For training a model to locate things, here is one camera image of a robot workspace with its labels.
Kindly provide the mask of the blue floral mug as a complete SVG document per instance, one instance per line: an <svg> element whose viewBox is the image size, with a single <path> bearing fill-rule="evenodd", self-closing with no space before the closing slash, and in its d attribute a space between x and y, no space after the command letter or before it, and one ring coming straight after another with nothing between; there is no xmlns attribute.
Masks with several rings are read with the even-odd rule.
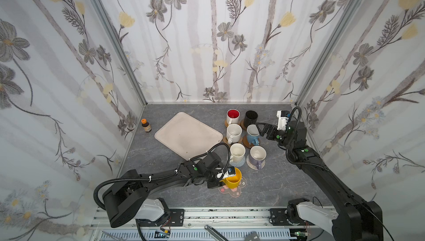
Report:
<svg viewBox="0 0 425 241"><path fill-rule="evenodd" d="M255 124L247 127L246 140L249 148L260 145L260 132Z"/></svg>

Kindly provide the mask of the black mug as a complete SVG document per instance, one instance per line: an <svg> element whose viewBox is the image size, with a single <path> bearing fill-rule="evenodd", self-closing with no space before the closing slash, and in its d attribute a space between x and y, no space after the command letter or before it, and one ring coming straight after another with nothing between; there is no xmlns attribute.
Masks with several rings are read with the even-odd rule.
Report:
<svg viewBox="0 0 425 241"><path fill-rule="evenodd" d="M253 111L253 110L248 110L245 113L245 117L244 117L244 125L249 127L250 125L255 125L257 120L258 120L258 113Z"/></svg>

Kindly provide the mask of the lavender mug white inside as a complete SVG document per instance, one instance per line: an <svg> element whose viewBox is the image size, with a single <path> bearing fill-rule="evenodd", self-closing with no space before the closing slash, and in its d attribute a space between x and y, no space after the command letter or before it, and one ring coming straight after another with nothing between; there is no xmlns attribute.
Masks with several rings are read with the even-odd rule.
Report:
<svg viewBox="0 0 425 241"><path fill-rule="evenodd" d="M253 165L256 165L260 168L261 161L265 160L267 156L266 150L261 146L254 146L250 149L250 153L248 157L250 158L250 162Z"/></svg>

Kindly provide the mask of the yellow mug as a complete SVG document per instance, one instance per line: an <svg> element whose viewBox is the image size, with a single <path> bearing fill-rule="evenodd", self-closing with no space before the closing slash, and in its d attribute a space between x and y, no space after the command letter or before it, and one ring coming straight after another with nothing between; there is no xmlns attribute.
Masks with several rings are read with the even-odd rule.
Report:
<svg viewBox="0 0 425 241"><path fill-rule="evenodd" d="M233 168L235 171L234 176L227 177L223 179L223 182L225 186L227 186L229 189L236 189L240 185L240 182L242 180L242 173L238 168Z"/></svg>

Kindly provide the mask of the speckled white mug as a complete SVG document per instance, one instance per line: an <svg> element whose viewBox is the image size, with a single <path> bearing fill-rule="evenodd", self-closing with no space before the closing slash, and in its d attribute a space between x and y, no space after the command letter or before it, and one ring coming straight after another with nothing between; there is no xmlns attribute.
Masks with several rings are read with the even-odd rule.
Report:
<svg viewBox="0 0 425 241"><path fill-rule="evenodd" d="M226 130L226 137L229 143L239 141L241 136L242 136L242 131L227 131Z"/></svg>

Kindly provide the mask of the white mug red inside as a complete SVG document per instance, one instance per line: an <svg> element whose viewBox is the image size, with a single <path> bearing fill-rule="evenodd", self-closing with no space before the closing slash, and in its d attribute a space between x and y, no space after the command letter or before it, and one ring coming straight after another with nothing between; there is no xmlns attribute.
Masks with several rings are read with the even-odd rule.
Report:
<svg viewBox="0 0 425 241"><path fill-rule="evenodd" d="M228 127L230 124L239 124L240 112L237 109L230 109L227 111L225 125Z"/></svg>

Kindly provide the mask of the cork paw print coaster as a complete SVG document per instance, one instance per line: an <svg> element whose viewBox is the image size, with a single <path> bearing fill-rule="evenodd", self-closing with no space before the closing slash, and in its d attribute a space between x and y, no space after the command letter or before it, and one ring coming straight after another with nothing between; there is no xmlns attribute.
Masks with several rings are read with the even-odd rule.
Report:
<svg viewBox="0 0 425 241"><path fill-rule="evenodd" d="M223 137L222 142L230 148L233 144L242 144L242 140L243 138L240 138L237 142L229 143L227 137Z"/></svg>

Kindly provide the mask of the white mug with handle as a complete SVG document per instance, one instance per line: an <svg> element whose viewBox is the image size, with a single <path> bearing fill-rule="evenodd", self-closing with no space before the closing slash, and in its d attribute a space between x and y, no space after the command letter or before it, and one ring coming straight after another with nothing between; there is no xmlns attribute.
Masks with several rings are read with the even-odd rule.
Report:
<svg viewBox="0 0 425 241"><path fill-rule="evenodd" d="M233 144L230 147L231 158L245 156L245 152L246 148L242 144Z"/></svg>

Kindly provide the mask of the beige serving tray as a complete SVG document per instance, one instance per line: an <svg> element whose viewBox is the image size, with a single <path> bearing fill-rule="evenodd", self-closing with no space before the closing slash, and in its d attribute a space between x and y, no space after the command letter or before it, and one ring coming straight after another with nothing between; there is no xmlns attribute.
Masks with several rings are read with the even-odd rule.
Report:
<svg viewBox="0 0 425 241"><path fill-rule="evenodd" d="M187 113L179 112L155 133L155 138L184 160L189 160L220 143L223 135Z"/></svg>

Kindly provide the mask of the pink flower coaster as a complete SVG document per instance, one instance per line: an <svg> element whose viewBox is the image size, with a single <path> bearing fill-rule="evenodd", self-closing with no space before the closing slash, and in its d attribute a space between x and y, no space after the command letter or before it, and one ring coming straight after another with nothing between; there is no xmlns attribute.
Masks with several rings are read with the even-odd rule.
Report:
<svg viewBox="0 0 425 241"><path fill-rule="evenodd" d="M245 188L247 185L247 181L244 177L242 177L241 182L239 183L239 186L234 189L228 188L226 185L219 188L219 192L222 194L228 194L233 198L238 198L242 194L242 189Z"/></svg>

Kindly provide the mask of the woven rattan round coaster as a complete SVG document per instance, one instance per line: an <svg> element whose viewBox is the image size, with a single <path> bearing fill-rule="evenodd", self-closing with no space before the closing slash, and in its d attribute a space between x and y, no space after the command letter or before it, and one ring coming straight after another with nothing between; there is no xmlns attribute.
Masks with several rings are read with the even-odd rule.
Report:
<svg viewBox="0 0 425 241"><path fill-rule="evenodd" d="M240 125L238 123L228 123L225 121L225 126L227 128L227 131L242 131Z"/></svg>

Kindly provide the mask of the grey round coaster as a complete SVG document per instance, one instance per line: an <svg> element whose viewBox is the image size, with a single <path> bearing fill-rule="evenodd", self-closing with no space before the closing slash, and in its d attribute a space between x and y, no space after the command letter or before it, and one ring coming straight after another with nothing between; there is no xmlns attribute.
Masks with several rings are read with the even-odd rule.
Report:
<svg viewBox="0 0 425 241"><path fill-rule="evenodd" d="M242 157L233 157L233 158L230 159L229 164L231 166L236 167L236 168L240 168L240 167L242 167L245 164L245 162L246 162L246 159L245 159L244 156L242 156Z"/></svg>

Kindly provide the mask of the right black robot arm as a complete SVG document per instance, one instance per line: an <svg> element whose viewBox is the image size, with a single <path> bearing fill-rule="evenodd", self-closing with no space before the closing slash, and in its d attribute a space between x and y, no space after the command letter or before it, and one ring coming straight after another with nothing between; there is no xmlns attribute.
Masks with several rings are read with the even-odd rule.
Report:
<svg viewBox="0 0 425 241"><path fill-rule="evenodd" d="M258 123L260 136L277 142L291 164L307 174L331 201L335 212L314 205L306 198L291 200L286 209L288 223L308 221L328 232L336 241L381 241L384 238L383 212L374 201L365 201L347 187L320 155L307 145L303 124L289 123L285 130Z"/></svg>

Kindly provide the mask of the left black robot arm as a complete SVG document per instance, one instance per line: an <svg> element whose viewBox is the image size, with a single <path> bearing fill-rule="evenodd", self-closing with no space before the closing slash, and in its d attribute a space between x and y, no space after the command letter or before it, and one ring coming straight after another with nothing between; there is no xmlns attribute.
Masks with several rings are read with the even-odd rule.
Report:
<svg viewBox="0 0 425 241"><path fill-rule="evenodd" d="M150 194L171 187L207 184L209 189L224 185L224 180L236 175L235 168L225 165L211 152L202 159L180 163L175 169L156 174L127 171L122 177L100 183L93 198L99 208L107 212L112 228L120 227L132 219Z"/></svg>

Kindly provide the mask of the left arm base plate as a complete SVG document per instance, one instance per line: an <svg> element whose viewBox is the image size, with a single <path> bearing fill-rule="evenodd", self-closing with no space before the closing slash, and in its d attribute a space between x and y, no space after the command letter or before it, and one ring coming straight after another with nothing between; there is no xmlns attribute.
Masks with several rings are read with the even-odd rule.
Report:
<svg viewBox="0 0 425 241"><path fill-rule="evenodd" d="M184 214L184 209L171 209L156 221L136 220L136 222L141 227L182 227Z"/></svg>

